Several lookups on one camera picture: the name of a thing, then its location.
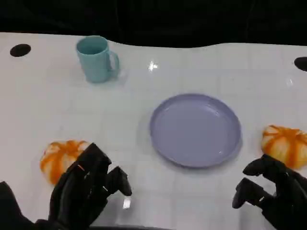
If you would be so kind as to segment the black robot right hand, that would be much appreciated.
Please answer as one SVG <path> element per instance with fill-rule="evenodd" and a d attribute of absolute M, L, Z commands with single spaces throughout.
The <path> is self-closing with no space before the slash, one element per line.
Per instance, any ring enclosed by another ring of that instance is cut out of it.
<path fill-rule="evenodd" d="M 232 207 L 241 208 L 246 202 L 262 210 L 262 215 L 277 230 L 305 230 L 307 228 L 307 179 L 288 168 L 281 161 L 263 155 L 243 170 L 248 176 L 262 175 L 273 182 L 276 194 L 243 178 L 236 186 Z"/>

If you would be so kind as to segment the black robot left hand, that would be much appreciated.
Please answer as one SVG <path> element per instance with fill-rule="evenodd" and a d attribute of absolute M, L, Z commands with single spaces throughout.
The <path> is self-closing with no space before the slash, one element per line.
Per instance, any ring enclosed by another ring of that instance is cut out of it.
<path fill-rule="evenodd" d="M 48 220 L 60 230 L 86 230 L 107 205 L 110 195 L 120 191 L 131 196 L 127 174 L 109 170 L 110 158 L 91 143 L 61 176 L 50 199 Z"/>

